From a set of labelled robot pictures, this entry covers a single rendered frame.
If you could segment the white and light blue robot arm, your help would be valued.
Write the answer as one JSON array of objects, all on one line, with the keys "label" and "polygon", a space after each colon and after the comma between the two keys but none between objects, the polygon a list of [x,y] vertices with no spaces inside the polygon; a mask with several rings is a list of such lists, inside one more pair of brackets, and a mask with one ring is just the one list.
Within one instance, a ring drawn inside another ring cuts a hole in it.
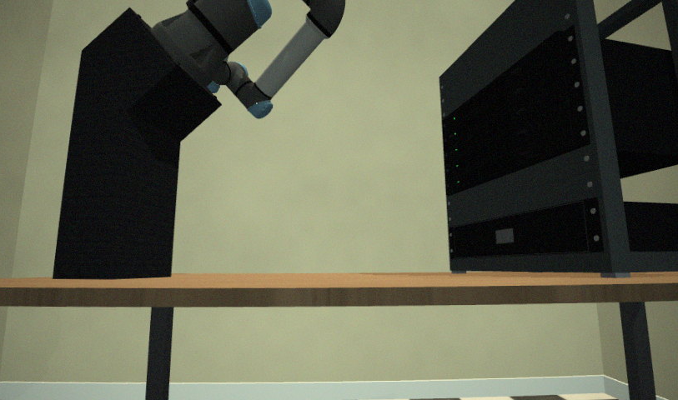
[{"label": "white and light blue robot arm", "polygon": [[269,0],[188,0],[187,11],[150,30],[202,86],[216,93],[226,85],[260,119],[273,109],[274,95],[334,34],[344,15],[345,0],[303,1],[310,8],[306,21],[254,83],[243,64],[225,61],[270,19]]}]

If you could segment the dark grey server rack frame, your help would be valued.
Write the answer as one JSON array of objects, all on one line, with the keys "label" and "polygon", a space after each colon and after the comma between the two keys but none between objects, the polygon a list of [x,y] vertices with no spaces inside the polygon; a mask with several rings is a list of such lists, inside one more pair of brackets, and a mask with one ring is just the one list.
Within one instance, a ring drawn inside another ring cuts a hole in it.
[{"label": "dark grey server rack frame", "polygon": [[[661,2],[671,51],[606,39]],[[678,165],[678,0],[514,0],[439,90],[452,273],[678,272],[678,203],[620,183]]]}]

